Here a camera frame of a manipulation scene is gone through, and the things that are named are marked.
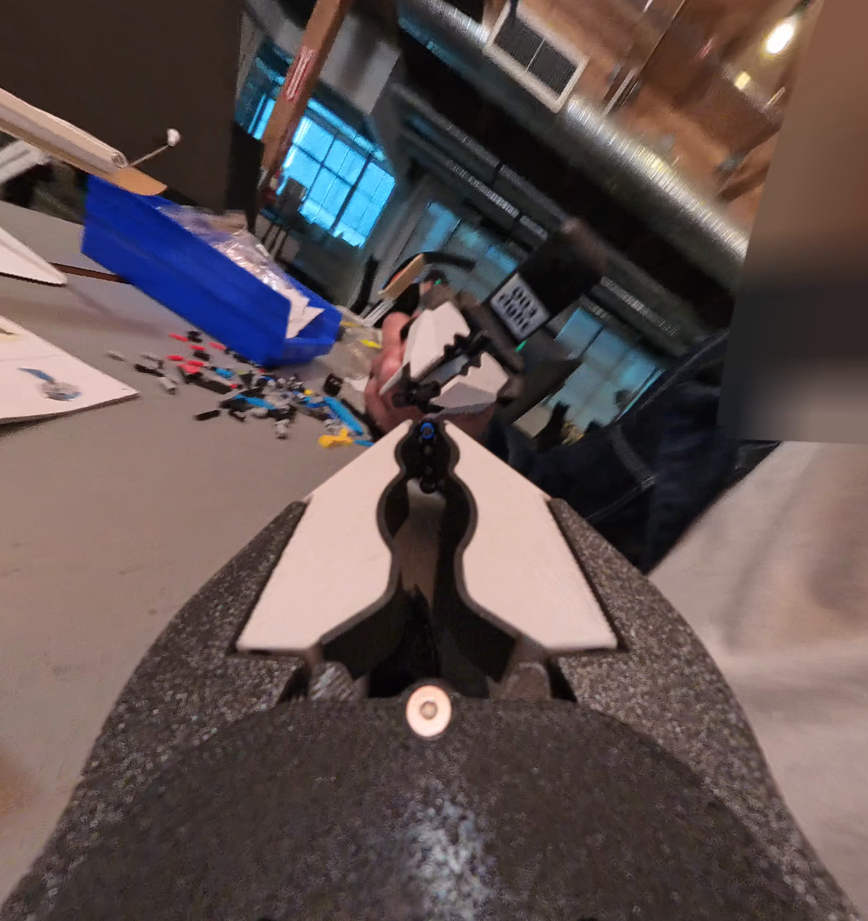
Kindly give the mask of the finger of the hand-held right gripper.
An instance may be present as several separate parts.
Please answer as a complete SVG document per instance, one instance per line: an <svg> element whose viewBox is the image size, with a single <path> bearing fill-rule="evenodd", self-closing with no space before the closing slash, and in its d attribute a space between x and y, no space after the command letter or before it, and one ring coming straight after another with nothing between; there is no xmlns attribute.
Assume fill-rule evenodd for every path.
<svg viewBox="0 0 868 921"><path fill-rule="evenodd" d="M461 373L440 385L440 392L432 398L432 411L446 416L481 413L497 402L509 380L505 368L491 354L482 352Z"/></svg>
<svg viewBox="0 0 868 921"><path fill-rule="evenodd" d="M451 302L422 311L407 329L400 374L383 385L382 394L393 392L399 382L408 379L441 385L473 362L476 335Z"/></svg>

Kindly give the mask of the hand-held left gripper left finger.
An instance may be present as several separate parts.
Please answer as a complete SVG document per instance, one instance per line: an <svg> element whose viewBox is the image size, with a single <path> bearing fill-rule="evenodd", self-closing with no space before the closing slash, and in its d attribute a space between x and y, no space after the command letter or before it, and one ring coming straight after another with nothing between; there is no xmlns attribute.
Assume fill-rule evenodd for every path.
<svg viewBox="0 0 868 921"><path fill-rule="evenodd" d="M363 678L404 633L394 538L409 514L404 422L317 487L240 629L240 654L337 662Z"/></svg>

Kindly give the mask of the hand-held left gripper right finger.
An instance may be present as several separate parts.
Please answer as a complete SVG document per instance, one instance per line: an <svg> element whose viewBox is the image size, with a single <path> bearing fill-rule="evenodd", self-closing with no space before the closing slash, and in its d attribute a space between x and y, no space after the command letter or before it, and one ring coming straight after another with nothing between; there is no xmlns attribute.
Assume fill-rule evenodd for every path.
<svg viewBox="0 0 868 921"><path fill-rule="evenodd" d="M551 501L452 423L436 617L461 662L504 683L522 662L617 650L617 633Z"/></svg>

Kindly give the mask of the person's right forearm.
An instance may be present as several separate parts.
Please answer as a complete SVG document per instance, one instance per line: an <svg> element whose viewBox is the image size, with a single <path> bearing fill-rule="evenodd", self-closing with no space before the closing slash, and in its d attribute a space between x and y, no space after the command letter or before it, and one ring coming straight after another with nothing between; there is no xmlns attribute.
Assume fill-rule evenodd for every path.
<svg viewBox="0 0 868 921"><path fill-rule="evenodd" d="M500 422L484 444L649 574L738 471L739 442L717 421L727 340L728 331L711 336L573 444L538 450Z"/></svg>

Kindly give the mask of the grey desk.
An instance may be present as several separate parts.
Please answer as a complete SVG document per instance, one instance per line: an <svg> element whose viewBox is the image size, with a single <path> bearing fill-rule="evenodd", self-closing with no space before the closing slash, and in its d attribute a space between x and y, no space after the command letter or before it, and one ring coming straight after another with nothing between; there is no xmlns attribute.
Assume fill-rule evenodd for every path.
<svg viewBox="0 0 868 921"><path fill-rule="evenodd" d="M274 515L360 453L310 418L264 420L168 394L132 365L192 328L81 254L82 229L0 201L0 225L50 262L52 287L0 276L0 314L140 392L0 427L0 905L65 808L104 720L168 620Z"/></svg>

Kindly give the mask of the person's right hand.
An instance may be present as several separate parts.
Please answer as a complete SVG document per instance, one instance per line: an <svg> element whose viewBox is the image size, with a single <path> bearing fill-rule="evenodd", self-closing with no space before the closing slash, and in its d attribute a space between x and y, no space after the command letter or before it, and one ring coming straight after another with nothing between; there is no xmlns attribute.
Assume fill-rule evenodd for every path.
<svg viewBox="0 0 868 921"><path fill-rule="evenodd" d="M404 359L405 342L402 330L410 317L394 312L385 317L381 328L381 351L371 365L364 393L365 412L382 435L386 435L405 421L420 418L417 408L399 407L392 401L392 391L381 393L381 388L393 376L400 374Z"/></svg>

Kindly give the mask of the white paper scraps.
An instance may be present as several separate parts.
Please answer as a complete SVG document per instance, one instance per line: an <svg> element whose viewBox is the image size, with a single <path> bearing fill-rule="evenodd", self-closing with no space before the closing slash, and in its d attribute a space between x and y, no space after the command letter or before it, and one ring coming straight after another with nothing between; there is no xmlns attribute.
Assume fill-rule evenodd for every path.
<svg viewBox="0 0 868 921"><path fill-rule="evenodd" d="M289 305L285 339L290 340L299 336L313 320L322 316L324 308L312 305L309 298L295 288L287 290L285 297Z"/></svg>

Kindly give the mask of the pile of small building parts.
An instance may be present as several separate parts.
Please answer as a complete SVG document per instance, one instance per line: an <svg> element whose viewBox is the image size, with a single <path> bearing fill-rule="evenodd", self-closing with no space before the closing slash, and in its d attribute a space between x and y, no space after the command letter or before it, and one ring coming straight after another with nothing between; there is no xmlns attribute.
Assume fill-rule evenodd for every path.
<svg viewBox="0 0 868 921"><path fill-rule="evenodd" d="M172 396L180 387L191 386L212 394L215 407L196 413L196 421L264 420L271 424L275 438L286 440L296 421L309 418L322 427L318 443L324 449L371 447L382 434L363 407L362 392L368 378L368 351L379 343L354 340L349 337L353 328L346 322L332 351L305 366L259 365L196 328L171 333L169 354L128 355L107 349L105 356L156 378Z"/></svg>

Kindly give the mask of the crumpled clear plastic bag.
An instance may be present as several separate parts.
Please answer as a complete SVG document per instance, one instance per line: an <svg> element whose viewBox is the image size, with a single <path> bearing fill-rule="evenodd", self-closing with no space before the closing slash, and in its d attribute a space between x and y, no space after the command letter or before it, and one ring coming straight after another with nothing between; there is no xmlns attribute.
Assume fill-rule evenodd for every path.
<svg viewBox="0 0 868 921"><path fill-rule="evenodd" d="M163 201L157 209L272 290L293 290L291 279L248 229L245 213L219 214L173 201Z"/></svg>

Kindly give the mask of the blue bin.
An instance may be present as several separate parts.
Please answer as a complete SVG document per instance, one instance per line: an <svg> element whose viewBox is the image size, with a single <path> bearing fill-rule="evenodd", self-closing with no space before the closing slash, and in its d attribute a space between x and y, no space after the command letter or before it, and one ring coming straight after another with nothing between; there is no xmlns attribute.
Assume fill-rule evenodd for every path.
<svg viewBox="0 0 868 921"><path fill-rule="evenodd" d="M301 365L332 351L341 324L333 305L290 279L317 315L287 337L289 296L176 222L168 205L89 177L83 254L261 366Z"/></svg>

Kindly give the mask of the person's white shirt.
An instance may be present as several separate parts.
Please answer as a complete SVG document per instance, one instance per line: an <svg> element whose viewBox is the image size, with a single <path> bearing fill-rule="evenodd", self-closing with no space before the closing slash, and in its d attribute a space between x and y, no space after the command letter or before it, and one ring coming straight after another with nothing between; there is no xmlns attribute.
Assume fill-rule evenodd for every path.
<svg viewBox="0 0 868 921"><path fill-rule="evenodd" d="M868 445L780 446L650 578L722 670L797 823L868 919Z"/></svg>

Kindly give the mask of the instruction booklet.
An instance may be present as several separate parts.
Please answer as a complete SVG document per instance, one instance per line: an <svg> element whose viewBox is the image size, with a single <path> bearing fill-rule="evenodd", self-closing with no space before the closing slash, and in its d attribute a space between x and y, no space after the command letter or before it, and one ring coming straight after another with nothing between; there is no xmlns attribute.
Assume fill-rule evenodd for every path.
<svg viewBox="0 0 868 921"><path fill-rule="evenodd" d="M0 315L0 425L78 413L139 395Z"/></svg>

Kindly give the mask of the black panel board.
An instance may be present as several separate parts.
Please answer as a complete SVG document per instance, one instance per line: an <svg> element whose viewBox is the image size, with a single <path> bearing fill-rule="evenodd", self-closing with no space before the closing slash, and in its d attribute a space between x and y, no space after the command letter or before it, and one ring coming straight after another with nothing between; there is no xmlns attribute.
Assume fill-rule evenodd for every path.
<svg viewBox="0 0 868 921"><path fill-rule="evenodd" d="M226 205L242 1L0 1L0 87L197 205Z"/></svg>

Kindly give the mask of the wooden post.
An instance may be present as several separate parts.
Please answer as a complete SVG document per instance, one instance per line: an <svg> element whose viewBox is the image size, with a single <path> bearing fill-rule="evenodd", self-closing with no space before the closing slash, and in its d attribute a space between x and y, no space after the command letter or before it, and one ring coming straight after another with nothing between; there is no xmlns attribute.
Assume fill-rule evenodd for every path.
<svg viewBox="0 0 868 921"><path fill-rule="evenodd" d="M352 4L317 1L313 7L262 135L262 188L271 185L284 164L292 137Z"/></svg>

